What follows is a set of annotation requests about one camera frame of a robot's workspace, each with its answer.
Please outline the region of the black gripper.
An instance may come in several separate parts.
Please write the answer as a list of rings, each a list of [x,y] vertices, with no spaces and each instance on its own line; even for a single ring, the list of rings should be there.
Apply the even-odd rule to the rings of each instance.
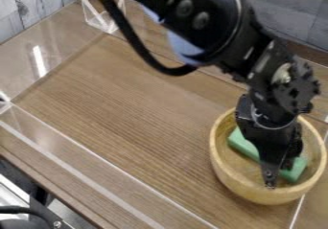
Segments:
[[[294,168],[295,159],[303,152],[303,128],[296,119],[277,125],[255,112],[252,98],[244,94],[235,111],[237,126],[257,148],[264,185],[276,189],[281,170]]]

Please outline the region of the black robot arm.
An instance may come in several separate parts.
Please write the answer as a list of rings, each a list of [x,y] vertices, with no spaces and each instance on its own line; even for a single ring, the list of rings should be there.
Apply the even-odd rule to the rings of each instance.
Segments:
[[[166,28],[184,65],[168,68],[152,55],[114,0],[105,6],[136,52],[160,72],[185,76],[217,65],[249,86],[235,116],[244,138],[256,147],[267,187],[292,169],[303,150],[302,114],[314,109],[320,82],[312,67],[296,60],[284,43],[260,22],[247,0],[136,0]]]

